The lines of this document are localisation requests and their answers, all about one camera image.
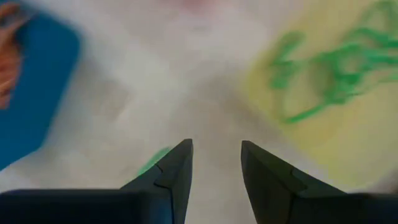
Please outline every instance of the white floor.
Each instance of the white floor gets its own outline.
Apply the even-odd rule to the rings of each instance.
[[[330,182],[236,92],[300,1],[213,1],[193,14],[178,0],[30,0],[86,41],[46,145],[0,172],[0,191],[117,188],[184,138],[195,154],[187,223],[255,223],[241,177],[243,139]]]

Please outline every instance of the blue object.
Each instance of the blue object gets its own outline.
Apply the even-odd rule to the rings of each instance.
[[[0,170],[44,142],[80,49],[74,31],[41,12],[34,12],[17,40],[22,71],[9,108],[0,110]]]

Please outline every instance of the green paint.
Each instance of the green paint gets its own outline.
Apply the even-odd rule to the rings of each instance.
[[[379,31],[366,27],[366,23],[377,11],[384,13],[387,22],[387,30]],[[364,13],[357,27],[348,32],[340,46],[336,49],[321,52],[318,55],[304,61],[293,61],[289,59],[292,54],[305,40],[301,32],[286,34],[279,43],[279,51],[275,59],[269,65],[275,70],[271,79],[270,87],[275,91],[286,91],[290,80],[298,74],[305,66],[318,66],[326,72],[319,75],[330,76],[330,83],[321,89],[321,103],[310,110],[303,111],[295,116],[287,116],[284,103],[280,102],[279,111],[286,123],[297,123],[303,119],[315,116],[331,105],[343,105],[355,96],[360,96],[379,86],[381,83],[397,82],[397,72],[387,78],[381,78],[372,86],[360,90],[365,78],[382,68],[396,68],[398,66],[398,55],[389,55],[391,49],[398,50],[398,39],[394,34],[398,31],[398,5],[395,0],[382,0],[375,3]],[[367,38],[374,42],[375,46],[367,46],[360,43],[359,37]],[[358,66],[353,71],[348,71],[345,66],[355,60]]]
[[[142,175],[143,173],[147,172],[150,168],[152,168],[157,162],[159,162],[164,156],[167,155],[171,151],[171,148],[166,147],[164,149],[161,149],[159,152],[157,152],[152,158],[139,169],[138,175]]]

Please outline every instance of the orange object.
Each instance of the orange object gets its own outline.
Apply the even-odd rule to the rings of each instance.
[[[10,24],[0,26],[0,110],[8,107],[11,91],[15,88],[21,67],[21,53],[15,40],[15,33],[26,23],[26,18],[18,17],[20,5],[7,2],[0,6],[0,20],[17,16]]]

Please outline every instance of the tiled floor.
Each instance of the tiled floor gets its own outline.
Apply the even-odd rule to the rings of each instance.
[[[241,177],[243,139],[324,179],[236,91],[300,2],[215,1],[194,14],[177,0],[30,0],[75,26],[85,49],[46,145],[2,171],[0,190],[120,187],[184,138],[195,146],[187,223],[255,222]]]

